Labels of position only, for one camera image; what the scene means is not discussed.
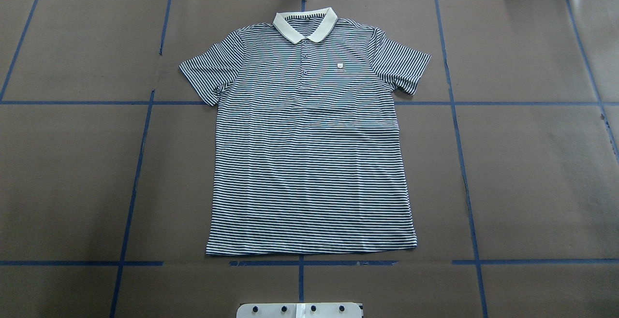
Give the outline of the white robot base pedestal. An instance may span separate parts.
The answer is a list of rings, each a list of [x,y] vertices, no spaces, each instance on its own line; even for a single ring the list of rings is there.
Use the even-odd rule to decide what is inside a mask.
[[[330,303],[255,303],[242,304],[237,318],[363,318],[361,304]]]

